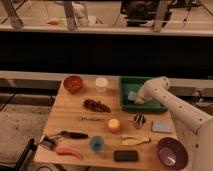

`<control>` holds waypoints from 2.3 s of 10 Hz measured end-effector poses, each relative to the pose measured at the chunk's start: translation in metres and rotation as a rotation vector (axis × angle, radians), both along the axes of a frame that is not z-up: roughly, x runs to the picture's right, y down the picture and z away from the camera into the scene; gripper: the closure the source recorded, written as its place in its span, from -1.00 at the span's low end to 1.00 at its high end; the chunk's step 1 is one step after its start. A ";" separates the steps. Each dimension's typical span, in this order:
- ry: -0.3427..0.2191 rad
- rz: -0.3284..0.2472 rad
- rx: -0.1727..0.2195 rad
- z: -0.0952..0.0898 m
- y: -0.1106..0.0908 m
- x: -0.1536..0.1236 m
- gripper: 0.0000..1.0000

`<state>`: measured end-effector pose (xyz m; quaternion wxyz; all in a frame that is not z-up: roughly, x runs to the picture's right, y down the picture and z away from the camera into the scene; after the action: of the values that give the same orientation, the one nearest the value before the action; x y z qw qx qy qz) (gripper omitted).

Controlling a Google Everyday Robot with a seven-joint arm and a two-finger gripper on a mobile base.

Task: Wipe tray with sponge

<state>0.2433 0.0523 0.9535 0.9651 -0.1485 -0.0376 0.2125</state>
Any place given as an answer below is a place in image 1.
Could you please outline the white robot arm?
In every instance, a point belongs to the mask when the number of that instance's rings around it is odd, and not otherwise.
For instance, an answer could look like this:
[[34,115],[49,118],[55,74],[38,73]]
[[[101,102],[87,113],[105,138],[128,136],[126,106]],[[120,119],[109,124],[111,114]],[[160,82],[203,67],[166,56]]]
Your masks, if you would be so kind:
[[213,171],[213,116],[183,101],[168,91],[170,80],[151,78],[138,90],[135,103],[155,99],[197,135],[192,171]]

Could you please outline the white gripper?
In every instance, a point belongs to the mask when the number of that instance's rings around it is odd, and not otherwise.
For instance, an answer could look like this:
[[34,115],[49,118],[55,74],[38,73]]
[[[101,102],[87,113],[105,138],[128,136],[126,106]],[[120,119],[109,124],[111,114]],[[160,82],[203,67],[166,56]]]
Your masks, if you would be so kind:
[[148,91],[144,88],[144,87],[141,87],[137,93],[137,96],[136,96],[136,99],[135,99],[135,103],[137,105],[142,105],[144,104],[145,102],[151,100],[152,97],[151,95],[148,93]]

